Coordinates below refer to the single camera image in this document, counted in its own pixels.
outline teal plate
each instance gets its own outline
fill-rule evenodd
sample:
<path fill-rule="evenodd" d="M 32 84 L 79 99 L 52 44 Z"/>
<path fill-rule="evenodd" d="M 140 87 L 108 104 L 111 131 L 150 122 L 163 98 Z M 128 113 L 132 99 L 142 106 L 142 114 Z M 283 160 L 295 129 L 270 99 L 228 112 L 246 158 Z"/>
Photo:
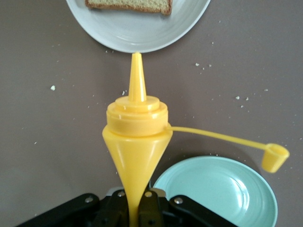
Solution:
<path fill-rule="evenodd" d="M 256 171 L 224 157 L 194 157 L 167 169 L 154 188 L 186 195 L 239 227 L 274 227 L 277 202 Z"/>

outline mustard bottle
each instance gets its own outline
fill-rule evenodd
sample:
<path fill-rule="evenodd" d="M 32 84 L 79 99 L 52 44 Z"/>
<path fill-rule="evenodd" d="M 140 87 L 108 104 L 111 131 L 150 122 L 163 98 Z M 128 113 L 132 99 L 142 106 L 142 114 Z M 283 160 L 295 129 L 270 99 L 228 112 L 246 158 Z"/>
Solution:
<path fill-rule="evenodd" d="M 167 106 L 146 95 L 142 56 L 134 53 L 129 96 L 108 106 L 102 132 L 125 190 L 130 227 L 138 226 L 141 197 L 172 137 L 168 126 Z"/>

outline brown table surface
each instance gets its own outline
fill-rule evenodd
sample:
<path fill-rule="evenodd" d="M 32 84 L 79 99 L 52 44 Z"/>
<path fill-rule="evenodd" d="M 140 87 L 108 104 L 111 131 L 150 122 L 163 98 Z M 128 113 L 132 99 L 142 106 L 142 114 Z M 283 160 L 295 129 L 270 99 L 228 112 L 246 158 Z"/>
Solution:
<path fill-rule="evenodd" d="M 143 55 L 147 93 L 168 105 L 172 125 L 278 143 L 291 153 L 270 174 L 260 150 L 174 133 L 152 182 L 185 158 L 229 157 L 269 183 L 277 227 L 301 226 L 302 10 L 301 0 L 212 0 L 184 37 Z M 128 90 L 130 60 L 91 38 L 63 0 L 1 1 L 2 227 L 121 186 L 101 132 L 108 104 Z"/>

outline bread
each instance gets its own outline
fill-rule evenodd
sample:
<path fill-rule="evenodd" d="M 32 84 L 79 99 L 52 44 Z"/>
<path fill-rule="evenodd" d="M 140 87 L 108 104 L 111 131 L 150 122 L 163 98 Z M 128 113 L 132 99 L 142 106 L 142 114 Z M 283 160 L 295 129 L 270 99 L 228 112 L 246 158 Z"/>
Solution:
<path fill-rule="evenodd" d="M 168 16 L 171 14 L 172 0 L 85 0 L 85 5 L 89 8 L 129 9 Z"/>

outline silver screw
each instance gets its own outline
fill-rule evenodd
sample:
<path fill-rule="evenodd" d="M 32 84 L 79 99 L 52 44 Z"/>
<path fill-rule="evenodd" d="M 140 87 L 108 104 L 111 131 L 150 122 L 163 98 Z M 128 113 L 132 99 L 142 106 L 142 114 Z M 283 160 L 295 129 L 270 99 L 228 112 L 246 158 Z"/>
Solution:
<path fill-rule="evenodd" d="M 125 192 L 124 192 L 124 191 L 120 191 L 120 192 L 118 193 L 118 196 L 119 196 L 119 197 L 125 196 Z"/>
<path fill-rule="evenodd" d="M 149 198 L 149 197 L 152 196 L 152 193 L 151 193 L 151 192 L 146 192 L 144 195 L 145 195 L 145 197 L 148 197 L 148 198 Z"/>
<path fill-rule="evenodd" d="M 87 197 L 87 198 L 85 199 L 85 202 L 89 203 L 89 202 L 92 202 L 93 200 L 94 200 L 93 198 Z"/>
<path fill-rule="evenodd" d="M 183 203 L 183 199 L 180 198 L 180 197 L 176 197 L 176 198 L 174 199 L 174 202 L 175 202 L 176 204 L 182 204 L 182 203 Z"/>

